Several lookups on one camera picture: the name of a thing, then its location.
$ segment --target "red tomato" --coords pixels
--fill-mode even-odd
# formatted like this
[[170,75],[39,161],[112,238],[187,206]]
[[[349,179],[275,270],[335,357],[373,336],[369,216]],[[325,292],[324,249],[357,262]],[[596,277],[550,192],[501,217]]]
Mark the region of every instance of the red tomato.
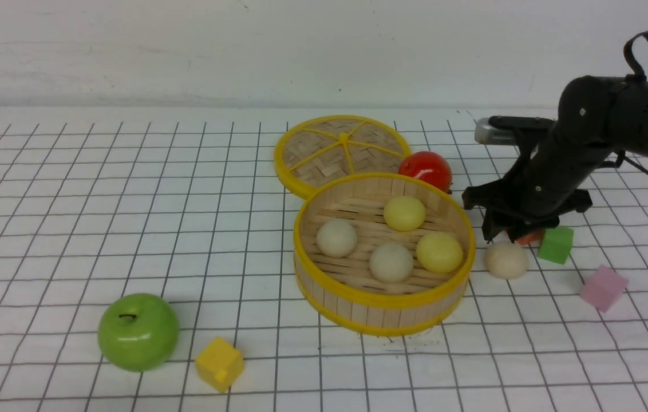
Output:
[[434,152],[415,152],[403,160],[398,174],[423,180],[446,193],[452,185],[452,169],[440,154]]

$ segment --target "yellow rim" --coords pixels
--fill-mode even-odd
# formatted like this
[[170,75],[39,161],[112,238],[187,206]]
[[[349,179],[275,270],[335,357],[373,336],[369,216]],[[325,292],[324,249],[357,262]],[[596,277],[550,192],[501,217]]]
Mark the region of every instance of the yellow rim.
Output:
[[[340,120],[340,119],[360,120],[362,122],[360,125],[356,126],[348,134],[348,136],[352,136],[352,133],[354,133],[356,130],[358,130],[358,128],[360,128],[362,125],[366,123],[369,123],[371,125],[376,125],[379,128],[387,130],[390,134],[392,134],[395,137],[395,140],[398,142],[398,145],[400,146],[402,153],[395,153],[392,150],[388,150],[386,148],[380,148],[379,146],[376,146],[374,144],[362,143],[358,141],[348,141],[347,144],[343,144],[337,141],[339,139],[336,136],[329,135],[328,133],[323,133],[325,136],[334,139],[335,143],[332,143],[330,146],[327,146],[327,148],[321,149],[320,151],[313,153],[311,156],[307,157],[306,159],[299,162],[298,164],[295,164],[293,167],[286,167],[286,164],[283,160],[284,149],[289,139],[292,136],[294,136],[296,133],[306,130],[306,128],[308,128],[309,125],[312,125],[314,123],[326,122],[327,120]],[[311,131],[313,131],[314,133],[321,133],[321,131],[318,130],[311,130]],[[280,183],[282,183],[282,185],[284,185],[284,187],[287,188],[288,191],[293,193],[293,195],[299,196],[300,198],[303,199],[308,199],[309,196],[311,196],[311,194],[317,190],[317,188],[312,185],[309,185],[308,183],[304,183],[301,180],[298,180],[298,178],[295,177],[292,173],[293,169],[296,169],[298,166],[301,166],[302,163],[305,163],[306,161],[310,161],[314,157],[319,156],[321,153],[324,153],[324,151],[334,149],[337,146],[342,145],[343,148],[345,149],[345,156],[347,156],[347,164],[350,167],[350,173],[353,173],[354,167],[353,167],[352,159],[350,157],[350,151],[349,149],[347,149],[348,144],[355,144],[359,146],[365,146],[366,148],[380,150],[391,155],[402,157],[402,159],[405,159],[405,157],[408,157],[411,154],[410,147],[408,146],[408,143],[407,141],[405,141],[403,136],[400,136],[400,133],[398,133],[397,130],[395,130],[394,128],[391,128],[389,125],[386,125],[384,123],[378,122],[377,120],[372,120],[367,117],[350,116],[350,115],[317,117],[316,119],[311,119],[311,120],[307,120],[306,122],[299,123],[298,125],[294,126],[292,129],[288,130],[283,136],[280,137],[278,143],[276,144],[276,148],[274,149],[274,169],[276,170],[276,175],[278,176]]]
[[459,298],[457,298],[457,300],[449,308],[447,308],[447,310],[441,313],[441,315],[418,325],[409,326],[408,328],[374,328],[373,326],[363,325],[361,323],[355,323],[349,319],[345,319],[342,316],[339,316],[336,313],[328,310],[326,307],[322,306],[321,303],[317,302],[313,296],[306,292],[303,284],[301,284],[301,280],[298,279],[298,275],[296,276],[296,284],[298,285],[298,289],[301,291],[301,294],[303,294],[303,297],[306,298],[306,301],[316,311],[321,313],[324,318],[329,319],[330,321],[336,323],[339,326],[342,326],[343,328],[347,328],[361,334],[373,336],[404,336],[423,332],[426,329],[432,328],[433,326],[436,326],[444,321],[445,318],[447,318],[454,310],[456,310],[457,307],[459,307],[459,303],[461,303],[461,300],[464,297],[464,292],[462,292],[459,295]]
[[[301,218],[303,213],[308,208],[309,204],[313,199],[316,199],[323,191],[329,190],[334,185],[339,185],[340,183],[345,183],[351,180],[357,179],[368,179],[374,177],[386,177],[390,179],[400,179],[407,182],[415,183],[421,187],[427,188],[430,191],[438,193],[445,201],[451,203],[457,213],[460,214],[464,223],[470,229],[469,233],[469,247],[465,263],[462,265],[461,269],[452,276],[451,279],[444,282],[433,289],[426,290],[424,292],[413,293],[410,295],[380,295],[377,293],[363,292],[362,290],[355,289],[353,287],[347,286],[345,284],[335,281],[331,277],[324,274],[324,272],[319,269],[316,264],[309,258],[306,252],[303,250],[303,243],[301,243]],[[396,175],[392,173],[362,173],[360,175],[351,175],[343,177],[341,179],[334,180],[334,182],[329,182],[326,185],[318,188],[313,195],[311,195],[306,201],[304,201],[303,206],[296,216],[296,222],[293,227],[293,249],[294,253],[298,257],[299,262],[301,262],[303,269],[306,273],[311,276],[311,279],[321,285],[324,289],[327,289],[334,293],[335,295],[341,296],[351,302],[360,303],[361,305],[371,306],[371,307],[383,307],[383,308],[408,308],[416,305],[426,305],[431,302],[435,302],[440,298],[449,295],[452,292],[455,292],[456,289],[460,287],[461,284],[469,277],[471,272],[471,267],[474,264],[474,256],[476,254],[476,240],[474,239],[473,230],[471,230],[471,221],[466,213],[463,211],[461,206],[459,206],[454,199],[452,199],[446,193],[437,190],[433,186],[425,183],[421,180],[413,179],[412,177]]]

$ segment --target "yellow cube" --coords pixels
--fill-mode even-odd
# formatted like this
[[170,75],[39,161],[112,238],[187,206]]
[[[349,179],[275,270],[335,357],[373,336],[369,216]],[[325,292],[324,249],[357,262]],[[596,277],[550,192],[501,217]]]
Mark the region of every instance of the yellow cube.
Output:
[[194,359],[194,364],[199,378],[222,394],[243,372],[243,354],[217,336]]

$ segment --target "white ball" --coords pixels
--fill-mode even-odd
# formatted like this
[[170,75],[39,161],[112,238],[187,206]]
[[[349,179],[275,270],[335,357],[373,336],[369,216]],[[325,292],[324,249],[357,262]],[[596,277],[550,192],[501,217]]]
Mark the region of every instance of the white ball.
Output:
[[344,258],[357,246],[357,232],[345,219],[332,219],[319,228],[317,245],[330,258]]
[[528,255],[517,243],[492,243],[484,254],[484,266],[499,279],[517,279],[528,271]]
[[413,255],[400,243],[384,243],[372,251],[369,268],[382,283],[403,282],[413,271]]

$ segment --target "foam cube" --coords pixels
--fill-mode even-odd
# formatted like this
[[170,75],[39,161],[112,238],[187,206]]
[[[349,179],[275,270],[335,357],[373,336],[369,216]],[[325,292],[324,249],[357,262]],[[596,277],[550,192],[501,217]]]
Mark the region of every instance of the foam cube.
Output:
[[219,336],[194,359],[194,364],[199,378],[221,394],[232,386],[244,367],[240,350]]
[[565,264],[573,248],[573,229],[570,227],[555,227],[546,229],[543,241],[540,243],[538,257],[553,263]]
[[586,303],[606,312],[622,297],[630,282],[603,264],[596,269],[581,289],[581,298]]

